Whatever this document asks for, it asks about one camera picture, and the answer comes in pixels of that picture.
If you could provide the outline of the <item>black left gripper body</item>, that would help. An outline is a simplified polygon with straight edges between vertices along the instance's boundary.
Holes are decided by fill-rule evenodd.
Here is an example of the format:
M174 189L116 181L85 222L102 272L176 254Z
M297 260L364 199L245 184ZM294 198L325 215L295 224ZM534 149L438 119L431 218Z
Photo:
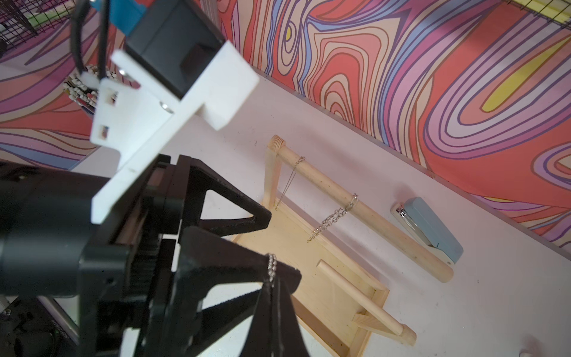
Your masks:
M174 166L160 155L111 207L79 260L79 356L119 356L125 331L135 356L182 356L171 295L176 243L162 240L164 191Z

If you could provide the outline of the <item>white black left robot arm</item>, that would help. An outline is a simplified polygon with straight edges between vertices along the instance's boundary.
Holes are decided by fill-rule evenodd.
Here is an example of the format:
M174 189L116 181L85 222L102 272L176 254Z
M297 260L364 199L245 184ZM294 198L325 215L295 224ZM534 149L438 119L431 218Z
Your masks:
M1 165L3 356L197 356L246 319L242 356L307 356L299 270L230 242L269 210L204 162L158 156L93 223L98 176Z

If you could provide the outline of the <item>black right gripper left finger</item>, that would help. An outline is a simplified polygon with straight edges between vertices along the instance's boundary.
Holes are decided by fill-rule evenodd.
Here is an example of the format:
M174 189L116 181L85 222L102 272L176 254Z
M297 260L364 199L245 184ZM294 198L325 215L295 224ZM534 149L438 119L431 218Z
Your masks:
M264 282L240 357L272 355L272 283Z

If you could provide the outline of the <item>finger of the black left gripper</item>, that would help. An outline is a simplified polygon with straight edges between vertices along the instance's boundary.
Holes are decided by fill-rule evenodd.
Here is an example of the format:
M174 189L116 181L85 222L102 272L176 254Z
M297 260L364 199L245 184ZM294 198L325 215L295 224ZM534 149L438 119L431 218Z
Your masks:
M205 162L179 156L176 164L176 187L182 200L180 230L198 227L219 237L261 231L269 227L272 213L243 193ZM215 196L242 213L241 217L204 217L207 197Z
M297 290L302 274L277 260L259 254L198 227L184 230L181 250L174 254L171 307L174 330L183 341L182 356L198 356L247 318L253 318L260 290L275 278ZM202 303L216 286L259 284L258 290L207 309Z

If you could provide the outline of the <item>wooden jewelry display stand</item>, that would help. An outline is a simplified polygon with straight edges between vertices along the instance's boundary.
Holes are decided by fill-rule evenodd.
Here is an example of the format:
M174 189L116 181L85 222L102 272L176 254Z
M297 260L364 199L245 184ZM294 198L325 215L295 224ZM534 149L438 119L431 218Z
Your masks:
M385 308L389 288L370 274L339 244L305 220L278 196L282 165L306 178L317 189L394 245L431 276L449 282L451 265L400 231L359 198L306 162L275 135L266 151L263 206L272 212L267 229L238 234L232 242L300 270L302 280L292 296L298 321L332 356L362 356L372 335L413 346L416 333Z

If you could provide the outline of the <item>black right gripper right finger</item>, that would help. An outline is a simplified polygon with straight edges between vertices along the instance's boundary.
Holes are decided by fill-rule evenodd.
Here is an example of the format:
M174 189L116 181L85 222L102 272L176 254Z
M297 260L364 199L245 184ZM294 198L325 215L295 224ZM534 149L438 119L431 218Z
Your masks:
M279 278L272 287L272 356L309 357L291 295Z

